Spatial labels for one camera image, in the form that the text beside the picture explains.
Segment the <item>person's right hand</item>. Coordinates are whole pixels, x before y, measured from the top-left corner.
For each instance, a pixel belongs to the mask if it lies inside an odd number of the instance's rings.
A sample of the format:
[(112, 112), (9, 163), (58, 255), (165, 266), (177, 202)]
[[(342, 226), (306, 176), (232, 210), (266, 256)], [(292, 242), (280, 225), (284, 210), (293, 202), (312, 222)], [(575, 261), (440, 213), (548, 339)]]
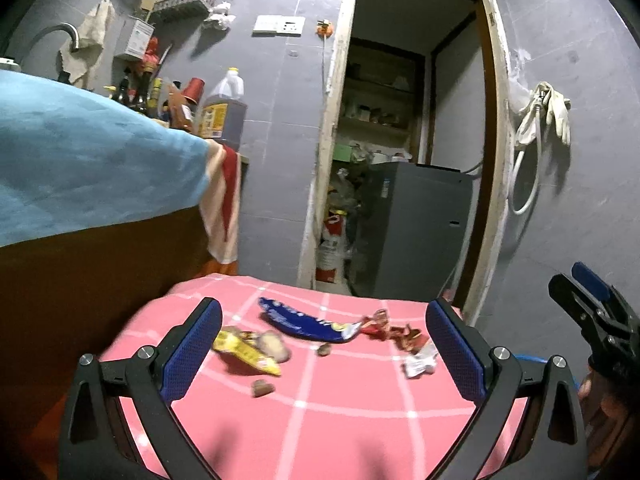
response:
[(579, 386), (578, 400), (586, 432), (588, 471), (604, 474), (636, 435), (637, 417), (616, 396), (610, 382), (593, 368)]

